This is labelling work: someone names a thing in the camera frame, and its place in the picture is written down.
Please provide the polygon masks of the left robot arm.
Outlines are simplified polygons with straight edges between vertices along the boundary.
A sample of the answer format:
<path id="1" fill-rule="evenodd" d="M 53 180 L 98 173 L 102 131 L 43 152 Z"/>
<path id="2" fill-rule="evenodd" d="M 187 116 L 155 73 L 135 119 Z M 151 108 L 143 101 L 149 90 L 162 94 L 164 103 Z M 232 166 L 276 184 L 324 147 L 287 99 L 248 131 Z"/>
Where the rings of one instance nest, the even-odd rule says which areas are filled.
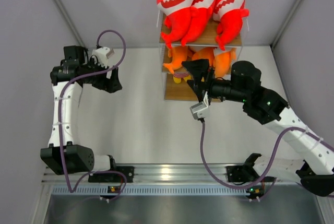
<path id="1" fill-rule="evenodd" d="M 54 97 L 51 137 L 46 148 L 40 150 L 42 161 L 57 175 L 100 171 L 107 182 L 117 178 L 118 169 L 111 155 L 95 155 L 91 148 L 80 143 L 78 109 L 85 84 L 108 93 L 122 89 L 118 69 L 108 77 L 111 48 L 98 46 L 86 57 L 81 46 L 64 47 L 64 59 L 55 66 L 50 78 Z"/>

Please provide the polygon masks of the red shark plush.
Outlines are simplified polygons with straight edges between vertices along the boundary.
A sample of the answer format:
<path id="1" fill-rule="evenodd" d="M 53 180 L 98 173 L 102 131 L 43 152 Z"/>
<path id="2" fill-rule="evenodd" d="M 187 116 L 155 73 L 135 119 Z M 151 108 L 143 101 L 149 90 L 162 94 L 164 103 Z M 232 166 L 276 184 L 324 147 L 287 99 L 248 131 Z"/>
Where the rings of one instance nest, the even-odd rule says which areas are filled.
<path id="1" fill-rule="evenodd" d="M 213 14 L 215 0 L 193 0 L 192 19 L 187 33 L 181 39 L 181 46 L 196 41 L 204 32 Z"/>
<path id="2" fill-rule="evenodd" d="M 186 35 L 192 16 L 196 9 L 192 7 L 193 0 L 156 0 L 159 11 L 165 14 L 164 24 L 169 33 L 161 32 L 161 38 L 168 48 Z"/>
<path id="3" fill-rule="evenodd" d="M 249 10 L 245 4 L 246 0 L 215 0 L 214 2 L 213 20 L 218 22 L 215 41 L 222 51 L 240 33 L 243 18 L 249 16 Z"/>

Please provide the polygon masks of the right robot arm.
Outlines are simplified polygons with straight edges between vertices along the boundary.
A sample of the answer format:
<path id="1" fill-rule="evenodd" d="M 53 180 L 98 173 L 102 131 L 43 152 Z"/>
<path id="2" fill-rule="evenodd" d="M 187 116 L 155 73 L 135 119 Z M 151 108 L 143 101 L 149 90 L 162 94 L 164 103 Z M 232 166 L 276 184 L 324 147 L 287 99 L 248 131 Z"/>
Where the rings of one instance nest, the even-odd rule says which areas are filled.
<path id="1" fill-rule="evenodd" d="M 208 60 L 184 61 L 187 81 L 198 102 L 193 118 L 205 122 L 212 99 L 239 102 L 250 118 L 278 135 L 270 157 L 252 154 L 242 164 L 246 179 L 239 185 L 218 179 L 232 189 L 248 190 L 264 178 L 294 182 L 320 197 L 333 197 L 333 147 L 316 135 L 274 90 L 261 85 L 261 71 L 249 61 L 237 61 L 230 79 L 217 78 Z"/>

